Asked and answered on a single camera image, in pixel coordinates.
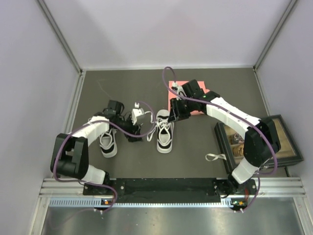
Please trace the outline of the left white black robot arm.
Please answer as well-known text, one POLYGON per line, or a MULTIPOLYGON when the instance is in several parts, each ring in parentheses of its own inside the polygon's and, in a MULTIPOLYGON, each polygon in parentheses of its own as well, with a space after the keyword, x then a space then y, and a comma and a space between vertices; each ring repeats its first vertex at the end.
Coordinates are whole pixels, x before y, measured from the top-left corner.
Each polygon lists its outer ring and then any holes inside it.
POLYGON ((135 103, 129 116, 122 116, 124 105, 110 100, 107 108, 96 113, 87 123, 68 134, 60 133, 55 140, 50 169, 55 179, 70 177, 71 182, 83 181, 94 184, 100 194, 110 191, 111 183, 107 172, 89 164, 89 146, 104 134, 121 130, 130 142, 141 140, 138 120, 145 115, 139 103, 135 103))

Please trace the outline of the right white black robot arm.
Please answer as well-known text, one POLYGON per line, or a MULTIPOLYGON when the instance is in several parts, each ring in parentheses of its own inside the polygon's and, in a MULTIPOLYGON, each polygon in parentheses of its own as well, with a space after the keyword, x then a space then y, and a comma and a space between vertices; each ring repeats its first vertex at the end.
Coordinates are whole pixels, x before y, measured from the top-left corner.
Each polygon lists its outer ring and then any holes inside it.
POLYGON ((169 87, 174 98, 170 100, 169 122, 188 119, 193 111, 202 112, 235 130, 244 139, 243 159, 229 174, 223 194, 238 194, 246 182, 281 148, 272 119, 250 116, 230 105, 219 94, 204 92, 196 80, 183 85, 173 81, 169 87))

